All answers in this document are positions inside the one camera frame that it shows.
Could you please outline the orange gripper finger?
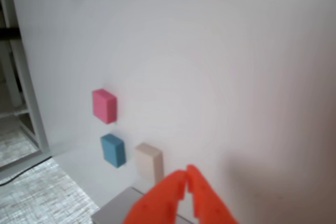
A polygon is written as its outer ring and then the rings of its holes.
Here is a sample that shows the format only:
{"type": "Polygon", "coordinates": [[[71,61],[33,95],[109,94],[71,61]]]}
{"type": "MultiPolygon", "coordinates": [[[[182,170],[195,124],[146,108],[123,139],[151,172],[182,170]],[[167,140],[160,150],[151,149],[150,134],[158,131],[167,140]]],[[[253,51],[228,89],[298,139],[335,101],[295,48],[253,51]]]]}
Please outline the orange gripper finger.
{"type": "Polygon", "coordinates": [[[133,204],[123,223],[175,223],[179,202],[184,199],[186,171],[177,170],[133,204]]]}
{"type": "Polygon", "coordinates": [[[224,202],[194,165],[187,165],[188,192],[192,194],[194,217],[198,223],[238,223],[224,202]]]}

